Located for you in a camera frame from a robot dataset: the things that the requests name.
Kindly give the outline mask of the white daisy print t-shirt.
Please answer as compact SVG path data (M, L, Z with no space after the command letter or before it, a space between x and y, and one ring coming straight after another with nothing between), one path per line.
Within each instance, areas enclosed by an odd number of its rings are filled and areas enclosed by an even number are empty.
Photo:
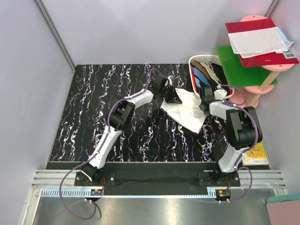
M184 128L198 134L204 124L206 115L199 108L201 100L193 92L176 88L182 104L170 104L163 101L160 109Z

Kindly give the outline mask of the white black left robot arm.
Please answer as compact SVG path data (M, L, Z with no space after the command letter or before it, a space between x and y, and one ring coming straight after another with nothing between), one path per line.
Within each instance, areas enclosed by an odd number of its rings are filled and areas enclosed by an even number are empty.
M158 73L154 78L148 77L143 89L128 97L122 97L111 107L103 135L88 162L82 165L81 172L85 180L92 186L101 181L100 170L104 167L107 155L122 131L131 124L134 111L156 98L166 103L182 104L173 85L174 76Z

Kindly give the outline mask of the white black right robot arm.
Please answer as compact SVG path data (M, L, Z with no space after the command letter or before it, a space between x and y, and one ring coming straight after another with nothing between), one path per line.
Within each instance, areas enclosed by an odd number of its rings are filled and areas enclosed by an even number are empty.
M205 115L226 121L225 135L229 145L217 163L218 171L213 173L214 183L223 186L230 179L229 173L237 171L242 157L262 141L260 122L254 107L217 100L211 87L201 88L200 97L199 108Z

